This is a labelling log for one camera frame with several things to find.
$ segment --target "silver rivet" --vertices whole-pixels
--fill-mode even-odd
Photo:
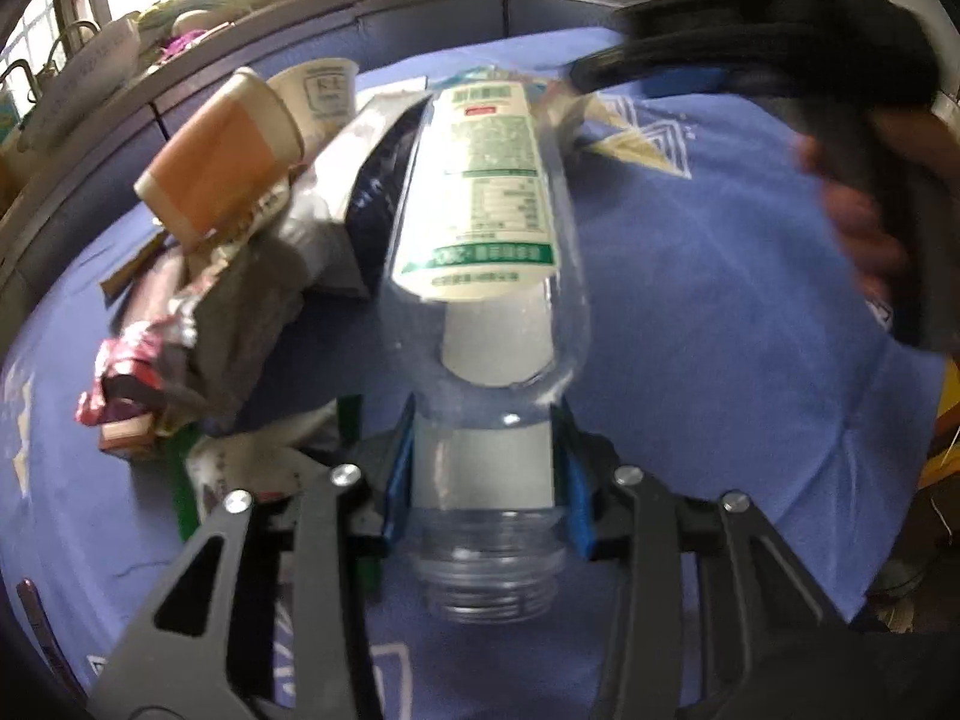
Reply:
[[[330,471],[330,481],[338,488],[348,488],[359,482],[362,475],[357,466],[345,463]]]
[[[636,466],[621,466],[613,471],[613,480],[622,488],[632,488],[643,481],[643,471]]]
[[[750,509],[750,496],[740,490],[732,490],[720,499],[720,503],[731,514],[743,514]]]
[[[231,514],[243,514],[253,505],[253,495],[246,490],[234,490],[224,498],[224,509]]]

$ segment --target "faucet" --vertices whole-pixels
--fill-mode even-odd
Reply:
[[[10,66],[0,73],[0,85],[3,84],[7,76],[9,76],[14,69],[20,68],[24,73],[27,74],[27,83],[30,84],[30,91],[34,93],[34,99],[40,99],[40,86],[37,85],[37,79],[34,76],[34,71],[30,69],[30,64],[25,59],[15,59],[10,63]]]

